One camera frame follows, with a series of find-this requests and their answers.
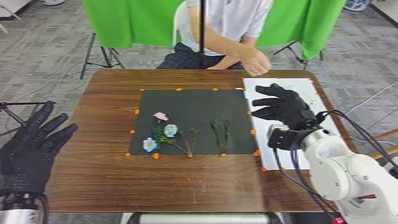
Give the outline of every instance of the person's hand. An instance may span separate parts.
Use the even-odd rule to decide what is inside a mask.
[[[253,106],[265,106],[253,112],[253,116],[265,120],[280,120],[294,130],[313,128],[319,125],[319,120],[299,93],[287,90],[278,84],[273,84],[271,87],[257,86],[257,91],[278,98],[253,101]]]
[[[54,102],[49,101],[0,149],[4,194],[45,193],[56,156],[79,129],[77,124],[72,124],[52,134],[70,118],[61,114],[45,124],[52,112]]]
[[[216,66],[209,67],[207,70],[226,70],[226,68],[223,68],[216,65]]]
[[[241,51],[242,66],[251,76],[260,76],[271,71],[271,59],[264,52],[249,46],[242,46]]]

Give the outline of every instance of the wooden table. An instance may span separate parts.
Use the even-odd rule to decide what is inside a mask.
[[[233,89],[244,71],[104,70],[97,73],[74,122],[79,133],[58,158],[49,196],[54,212],[292,212],[319,211],[306,191],[262,172],[253,155],[125,157],[141,89]],[[269,78],[310,78],[306,71],[273,71]],[[335,120],[342,134],[347,131]]]

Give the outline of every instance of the white paper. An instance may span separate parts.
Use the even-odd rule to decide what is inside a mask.
[[[249,107],[251,111],[257,111],[262,109],[262,107],[253,107],[253,100],[262,98],[274,98],[273,96],[265,96],[257,92],[257,86],[271,86],[274,83],[285,88],[294,90],[301,97],[310,104],[312,110],[315,114],[328,110],[321,95],[317,93],[317,89],[313,86],[313,81],[306,78],[294,78],[294,79],[267,79],[267,78],[249,78],[244,80],[246,83],[246,98],[249,101]],[[280,170],[278,162],[276,162],[276,156],[274,156],[274,150],[269,148],[269,128],[273,124],[283,124],[280,121],[267,121],[257,117],[253,117],[253,125],[257,129],[257,140],[260,145],[260,152],[262,152],[262,162],[264,167],[267,170]],[[333,122],[331,116],[328,117],[328,120],[322,123],[322,127],[338,135],[340,130]],[[290,152],[285,150],[280,150],[280,158],[281,158],[281,165],[285,169],[294,169],[294,163],[290,159]],[[310,169],[310,163],[305,157],[303,150],[299,151],[299,160],[301,160],[301,168]]]

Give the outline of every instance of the black mat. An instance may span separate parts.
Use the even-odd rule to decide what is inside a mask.
[[[169,124],[177,124],[187,132],[200,129],[198,146],[194,154],[221,154],[212,121],[230,122],[228,154],[251,154],[258,145],[251,134],[253,123],[248,109],[248,100],[242,90],[184,90],[146,91],[141,100],[141,113],[136,120],[136,134],[132,140],[132,154],[148,155],[143,141],[154,135],[154,114],[162,112],[169,117]],[[161,154],[184,154],[173,145],[162,144]]]

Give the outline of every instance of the white shirt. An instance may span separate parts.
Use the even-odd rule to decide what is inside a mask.
[[[185,0],[185,2],[189,8],[201,5],[201,0]],[[260,37],[273,3],[274,0],[207,0],[207,25],[230,40],[241,42],[244,36]],[[189,13],[184,17],[187,22],[180,27],[182,40],[198,52],[200,44],[191,33]],[[207,55],[223,54],[207,49]]]

